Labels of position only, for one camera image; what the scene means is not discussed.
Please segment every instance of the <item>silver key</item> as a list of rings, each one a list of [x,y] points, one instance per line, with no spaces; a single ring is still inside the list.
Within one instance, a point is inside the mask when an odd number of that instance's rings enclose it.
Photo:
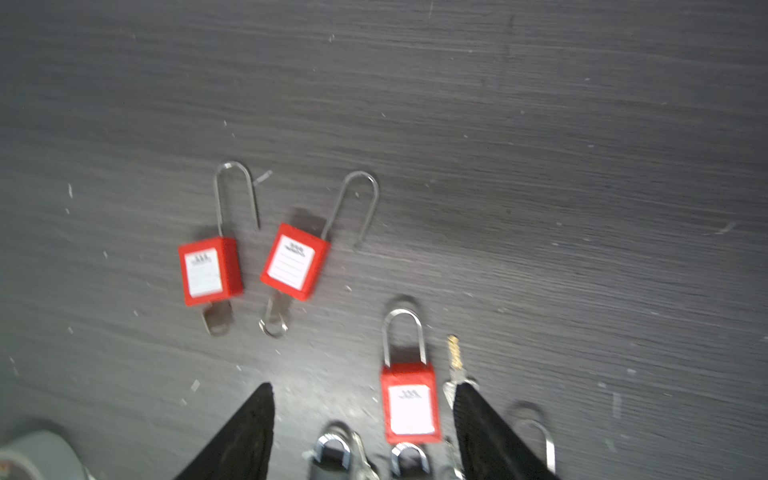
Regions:
[[[352,443],[355,446],[352,478],[354,478],[354,480],[379,480],[379,476],[373,471],[371,464],[368,463],[366,449],[362,446],[362,439],[357,432],[352,432]]]
[[[462,362],[462,351],[458,347],[458,337],[456,335],[448,336],[448,351],[451,353],[451,381],[445,382],[442,385],[442,392],[445,394],[445,399],[448,400],[451,410],[453,410],[456,387],[462,383],[468,383],[478,389],[479,385],[475,379],[467,376],[467,371],[464,369],[464,363]]]

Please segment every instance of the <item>white sticker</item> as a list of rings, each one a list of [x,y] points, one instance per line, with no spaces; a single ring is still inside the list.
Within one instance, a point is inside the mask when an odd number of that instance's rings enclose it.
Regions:
[[[266,274],[287,286],[301,290],[304,287],[306,275],[310,272],[313,258],[315,258],[315,250],[312,247],[282,235],[277,242],[275,256]]]
[[[389,387],[389,427],[396,435],[435,433],[428,386]]]
[[[219,253],[215,248],[187,253],[184,262],[187,264],[187,285],[192,298],[224,291],[219,271]]]

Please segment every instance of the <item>metal shackle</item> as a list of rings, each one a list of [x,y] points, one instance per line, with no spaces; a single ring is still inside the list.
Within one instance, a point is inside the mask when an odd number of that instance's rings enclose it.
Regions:
[[[349,461],[352,458],[352,450],[349,448],[349,442],[344,435],[336,432],[326,432],[317,439],[317,443],[315,444],[315,462],[322,462],[323,453],[326,451],[326,444],[334,440],[341,444],[341,448],[344,451],[344,455],[341,459],[341,466],[345,470],[349,470]]]
[[[333,205],[331,215],[328,217],[326,226],[323,228],[323,232],[320,234],[321,240],[325,240],[328,237],[328,233],[330,233],[331,227],[333,227],[333,222],[336,221],[336,215],[339,214],[341,203],[344,201],[344,193],[346,192],[346,188],[349,186],[349,182],[357,177],[365,177],[371,181],[371,185],[373,185],[373,199],[371,199],[371,206],[368,209],[366,219],[362,223],[360,235],[357,237],[357,242],[355,242],[355,248],[357,248],[362,243],[362,239],[365,238],[366,233],[368,233],[368,229],[371,226],[371,220],[373,219],[373,213],[376,211],[376,206],[379,204],[379,182],[377,182],[373,175],[369,174],[368,172],[357,170],[344,177],[344,181],[341,183],[341,191],[339,192],[339,196],[336,197],[336,203]]]
[[[390,456],[393,476],[400,476],[400,454],[405,450],[416,450],[419,453],[419,458],[421,459],[422,470],[424,473],[429,473],[429,460],[427,460],[427,454],[424,453],[424,450],[421,450],[418,445],[414,445],[410,442],[400,442],[392,449],[392,455]]]
[[[419,320],[419,318],[416,316],[413,310],[409,310],[407,308],[396,308],[393,311],[389,312],[386,317],[384,317],[384,325],[382,326],[382,335],[384,337],[384,365],[387,368],[390,367],[389,325],[392,323],[392,319],[394,319],[398,315],[409,315],[413,318],[413,321],[416,322],[416,331],[419,334],[419,357],[421,357],[422,363],[426,365],[427,364],[427,348],[426,348],[426,345],[424,344],[424,329],[422,328],[422,322],[421,320]]]
[[[221,215],[221,197],[219,195],[219,177],[221,176],[221,172],[229,170],[232,167],[240,168],[245,174],[245,179],[248,185],[248,195],[250,197],[250,212],[253,215],[253,219],[256,221],[256,230],[261,230],[261,224],[259,223],[259,209],[256,206],[256,194],[253,192],[253,178],[251,178],[250,172],[246,166],[240,162],[224,162],[223,164],[219,165],[219,167],[216,169],[216,173],[214,174],[214,196],[216,197],[216,219],[219,226],[219,237],[224,236],[221,230],[223,218]]]
[[[522,419],[515,422],[514,426],[529,425],[538,429],[542,435],[544,435],[544,443],[546,447],[545,461],[547,462],[547,470],[554,473],[555,460],[554,460],[554,440],[552,434],[547,430],[547,427],[541,424],[538,420],[534,419]]]

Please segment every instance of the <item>red padlock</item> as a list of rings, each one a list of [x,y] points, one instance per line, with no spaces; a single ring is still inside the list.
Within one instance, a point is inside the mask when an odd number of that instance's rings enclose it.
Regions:
[[[266,261],[264,271],[261,273],[262,282],[303,302],[312,296],[331,247],[326,238],[336,215],[339,213],[339,208],[344,200],[344,192],[346,192],[349,182],[356,177],[366,177],[373,185],[371,206],[368,209],[368,215],[362,225],[362,231],[355,247],[362,243],[362,239],[370,227],[373,212],[379,202],[379,183],[371,174],[358,170],[344,178],[341,191],[336,198],[336,204],[333,206],[333,211],[326,221],[320,238],[286,223],[280,225],[272,251]]]
[[[240,263],[237,260],[237,241],[232,237],[225,237],[221,227],[219,176],[222,171],[232,167],[240,168],[245,174],[251,200],[251,213],[256,221],[257,230],[259,229],[259,214],[250,172],[244,165],[236,161],[219,165],[214,174],[214,196],[216,197],[219,236],[179,247],[181,276],[184,281],[184,300],[187,306],[221,302],[243,292]]]
[[[419,332],[421,362],[395,363],[389,360],[389,324],[398,315],[410,315]],[[384,429],[390,444],[440,443],[440,411],[437,403],[435,369],[427,362],[422,323],[412,310],[395,309],[384,319],[384,367],[382,404]]]

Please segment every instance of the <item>padlock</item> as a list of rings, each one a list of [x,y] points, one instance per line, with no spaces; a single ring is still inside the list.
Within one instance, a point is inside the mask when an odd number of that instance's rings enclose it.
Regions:
[[[402,477],[402,470],[400,467],[400,454],[402,454],[406,450],[416,450],[416,452],[419,454],[419,461],[421,465],[421,475],[424,477],[429,477],[429,460],[427,460],[427,454],[424,453],[424,450],[421,450],[418,445],[414,445],[410,442],[400,442],[397,445],[395,445],[392,448],[392,453],[390,454],[389,461],[390,466],[389,468],[392,470],[392,477],[393,478],[401,478]]]
[[[421,362],[394,363],[389,358],[389,324],[398,315],[409,315],[416,322]],[[386,316],[382,327],[384,367],[382,368],[382,404],[386,441],[438,443],[440,411],[437,403],[435,369],[427,362],[424,331],[416,314],[406,308],[395,309]]]
[[[341,451],[335,450],[335,455],[327,455],[329,442],[341,445]],[[310,465],[308,480],[343,480],[350,478],[349,463],[352,450],[349,448],[349,436],[340,428],[332,425],[315,443],[315,455]]]
[[[222,231],[219,176],[222,171],[232,167],[240,168],[245,174],[248,194],[250,195],[251,213],[256,221],[257,230],[259,230],[259,214],[250,172],[240,162],[231,161],[221,164],[214,174],[214,196],[216,198],[219,236],[179,247],[181,276],[184,281],[184,300],[187,306],[221,302],[243,292],[240,263],[237,259],[237,241],[232,237],[225,237]]]
[[[267,258],[264,271],[261,273],[262,282],[303,302],[312,296],[331,246],[326,238],[336,215],[339,213],[346,188],[349,182],[356,177],[366,177],[373,185],[371,206],[368,209],[368,215],[362,225],[355,247],[362,243],[362,239],[370,227],[373,212],[379,202],[379,183],[371,174],[358,170],[344,178],[341,191],[336,198],[336,204],[333,206],[333,211],[319,238],[286,223],[280,225],[272,251]]]

